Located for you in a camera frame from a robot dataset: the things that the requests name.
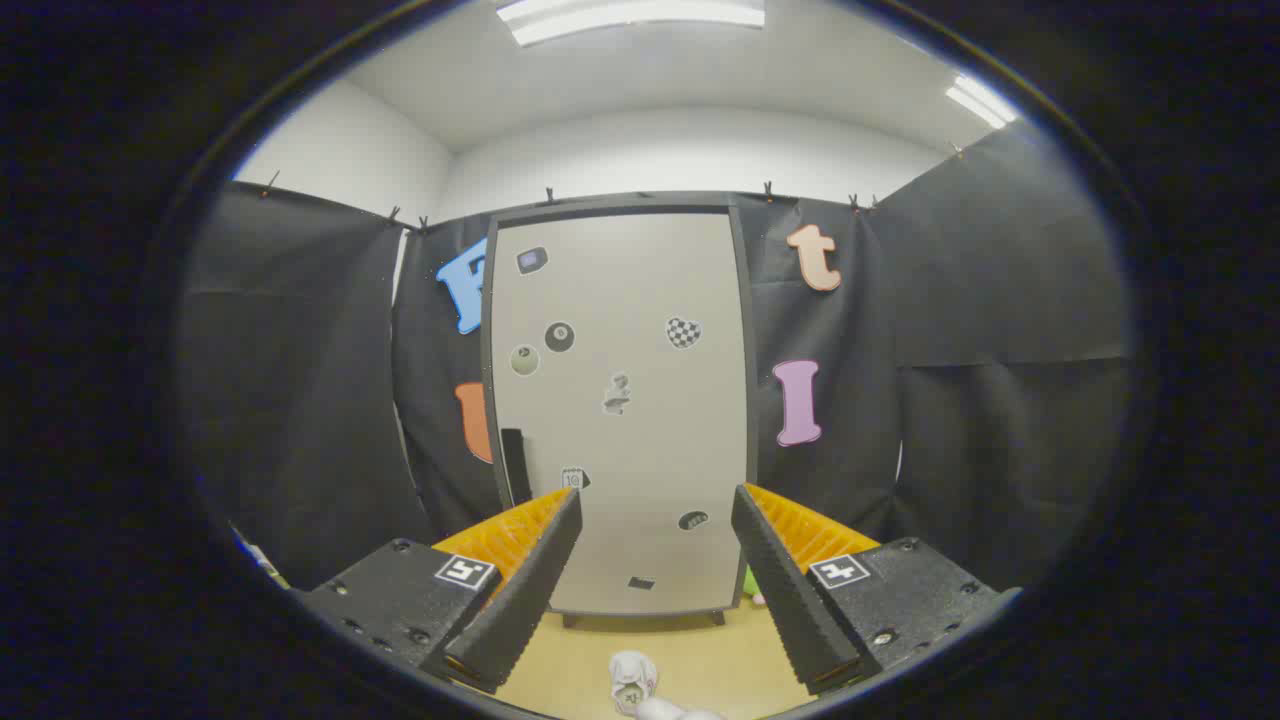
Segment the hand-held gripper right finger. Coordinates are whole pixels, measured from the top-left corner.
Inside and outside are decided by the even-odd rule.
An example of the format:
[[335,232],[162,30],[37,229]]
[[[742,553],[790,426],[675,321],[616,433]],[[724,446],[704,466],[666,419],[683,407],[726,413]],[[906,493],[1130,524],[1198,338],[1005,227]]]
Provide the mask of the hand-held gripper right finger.
[[916,537],[874,541],[759,486],[731,525],[797,680],[842,693],[913,669],[983,632],[1020,596]]

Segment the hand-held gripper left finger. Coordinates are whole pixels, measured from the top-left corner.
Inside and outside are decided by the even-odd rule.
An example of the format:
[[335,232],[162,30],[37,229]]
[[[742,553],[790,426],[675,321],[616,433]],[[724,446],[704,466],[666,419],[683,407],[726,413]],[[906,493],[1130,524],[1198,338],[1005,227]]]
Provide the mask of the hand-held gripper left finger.
[[297,597],[402,667],[494,693],[548,611],[581,529],[580,493],[563,488],[435,544],[392,539]]

